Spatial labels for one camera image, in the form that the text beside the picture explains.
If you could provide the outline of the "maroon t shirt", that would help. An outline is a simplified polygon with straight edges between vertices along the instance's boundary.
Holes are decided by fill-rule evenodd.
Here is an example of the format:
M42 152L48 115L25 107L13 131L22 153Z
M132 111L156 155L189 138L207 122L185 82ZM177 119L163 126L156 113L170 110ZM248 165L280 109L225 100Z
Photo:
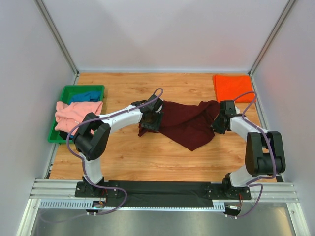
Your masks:
M217 101L201 101L198 105L163 101L161 111L163 117L158 132L190 151L215 137L211 125L220 111Z

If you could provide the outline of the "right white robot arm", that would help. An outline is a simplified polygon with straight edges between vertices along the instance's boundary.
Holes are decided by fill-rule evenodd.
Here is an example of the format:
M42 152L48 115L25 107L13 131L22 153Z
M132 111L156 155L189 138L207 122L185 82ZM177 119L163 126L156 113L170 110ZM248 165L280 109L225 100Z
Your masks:
M233 131L246 141L245 163L225 175L221 184L209 184L211 199L250 199L249 187L261 179L275 179L286 169L283 139L278 131L263 129L240 113L234 101L220 102L220 111L211 125L214 132Z

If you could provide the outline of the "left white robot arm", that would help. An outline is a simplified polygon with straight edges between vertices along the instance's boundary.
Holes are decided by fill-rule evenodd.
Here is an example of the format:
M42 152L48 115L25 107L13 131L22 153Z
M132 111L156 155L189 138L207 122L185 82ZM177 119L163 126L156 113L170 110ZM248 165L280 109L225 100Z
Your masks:
M163 100L153 94L148 100L133 102L115 113L99 116L89 113L84 117L72 138L83 167L82 181L77 183L75 197L105 197L105 187L109 184L104 181L100 158L109 136L133 124L158 132L163 118L162 107Z

